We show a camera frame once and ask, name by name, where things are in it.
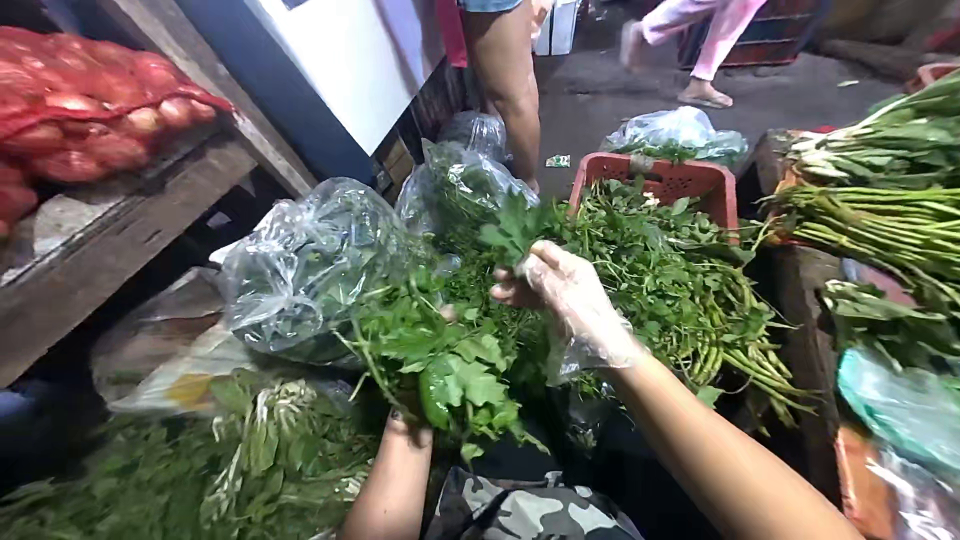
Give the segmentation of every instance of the flip-flop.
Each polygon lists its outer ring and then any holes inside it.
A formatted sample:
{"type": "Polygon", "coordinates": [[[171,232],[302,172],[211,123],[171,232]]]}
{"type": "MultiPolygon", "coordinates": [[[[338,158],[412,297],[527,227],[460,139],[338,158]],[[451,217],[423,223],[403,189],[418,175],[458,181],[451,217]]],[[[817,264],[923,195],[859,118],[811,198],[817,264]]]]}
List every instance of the flip-flop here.
{"type": "Polygon", "coordinates": [[[726,109],[733,106],[733,103],[727,105],[725,103],[720,103],[717,101],[712,101],[709,99],[702,99],[699,97],[687,97],[683,94],[677,96],[677,101],[680,103],[686,103],[688,105],[702,105],[704,107],[712,107],[714,109],[726,109]]]}

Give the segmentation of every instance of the wall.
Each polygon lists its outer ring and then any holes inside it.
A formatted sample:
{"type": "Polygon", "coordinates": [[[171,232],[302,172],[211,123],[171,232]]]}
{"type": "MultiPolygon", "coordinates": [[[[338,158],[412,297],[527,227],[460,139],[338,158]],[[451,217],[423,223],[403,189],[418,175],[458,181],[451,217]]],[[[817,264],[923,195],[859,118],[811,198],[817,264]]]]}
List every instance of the wall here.
{"type": "Polygon", "coordinates": [[[435,0],[245,0],[371,155],[444,56],[435,0]]]}

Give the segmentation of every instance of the white box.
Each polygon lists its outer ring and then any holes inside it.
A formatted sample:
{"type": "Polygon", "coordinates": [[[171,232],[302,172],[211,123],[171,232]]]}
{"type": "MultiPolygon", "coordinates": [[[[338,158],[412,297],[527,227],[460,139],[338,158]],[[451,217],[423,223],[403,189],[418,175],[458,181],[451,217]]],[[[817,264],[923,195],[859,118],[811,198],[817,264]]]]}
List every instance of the white box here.
{"type": "Polygon", "coordinates": [[[557,0],[543,21],[540,37],[534,44],[537,56],[568,55],[573,48],[573,32],[577,27],[580,0],[557,0]]]}

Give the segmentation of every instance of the plastic crate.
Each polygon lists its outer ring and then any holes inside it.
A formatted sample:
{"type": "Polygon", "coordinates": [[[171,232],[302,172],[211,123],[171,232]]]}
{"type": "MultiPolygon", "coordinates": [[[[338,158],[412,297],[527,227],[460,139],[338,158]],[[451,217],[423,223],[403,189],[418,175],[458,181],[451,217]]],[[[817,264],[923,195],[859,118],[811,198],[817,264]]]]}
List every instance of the plastic crate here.
{"type": "Polygon", "coordinates": [[[929,63],[917,68],[917,76],[906,84],[906,89],[911,94],[923,90],[933,84],[941,77],[960,69],[960,63],[929,63]]]}
{"type": "MultiPolygon", "coordinates": [[[[662,205],[672,205],[683,197],[699,197],[699,210],[710,216],[713,223],[736,230],[736,180],[727,167],[706,161],[685,161],[674,165],[668,160],[656,160],[650,173],[660,175],[661,182],[647,180],[643,190],[654,194],[662,205]]],[[[580,207],[580,192],[585,185],[597,179],[617,179],[628,182],[630,156],[596,152],[587,154],[577,167],[577,178],[570,192],[570,213],[580,207]]]]}
{"type": "MultiPolygon", "coordinates": [[[[794,61],[827,16],[829,0],[771,0],[767,2],[720,67],[783,65],[794,61]]],[[[684,30],[677,60],[690,69],[700,56],[712,17],[684,30]]]]}

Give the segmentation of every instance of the camouflage shirt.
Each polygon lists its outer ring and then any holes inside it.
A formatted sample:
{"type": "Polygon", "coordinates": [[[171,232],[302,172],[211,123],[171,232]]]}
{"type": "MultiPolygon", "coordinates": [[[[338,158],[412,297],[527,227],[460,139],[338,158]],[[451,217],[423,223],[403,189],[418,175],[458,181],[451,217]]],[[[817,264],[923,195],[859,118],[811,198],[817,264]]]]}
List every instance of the camouflage shirt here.
{"type": "Polygon", "coordinates": [[[424,540],[570,538],[642,540],[606,496],[565,486],[560,472],[540,481],[485,479],[450,469],[424,540]]]}

